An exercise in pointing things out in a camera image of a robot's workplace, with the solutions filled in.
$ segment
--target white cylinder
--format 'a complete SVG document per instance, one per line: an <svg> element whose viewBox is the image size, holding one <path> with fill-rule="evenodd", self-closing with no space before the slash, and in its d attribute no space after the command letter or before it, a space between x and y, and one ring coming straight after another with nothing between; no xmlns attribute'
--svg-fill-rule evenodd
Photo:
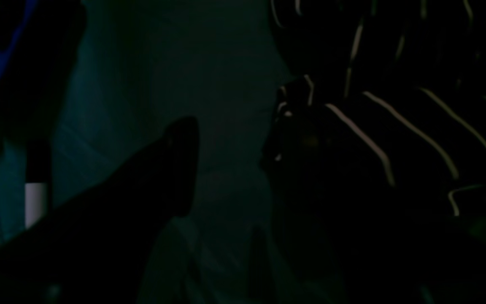
<svg viewBox="0 0 486 304"><path fill-rule="evenodd" d="M48 184L25 184L25 229L48 213Z"/></svg>

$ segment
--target striped fabric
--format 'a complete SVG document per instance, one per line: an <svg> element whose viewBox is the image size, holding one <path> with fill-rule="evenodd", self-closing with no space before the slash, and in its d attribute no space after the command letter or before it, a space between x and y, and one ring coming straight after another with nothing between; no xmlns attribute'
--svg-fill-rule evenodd
<svg viewBox="0 0 486 304"><path fill-rule="evenodd" d="M486 1L270 4L279 29L338 42L278 91L264 156L289 200L486 215Z"/></svg>

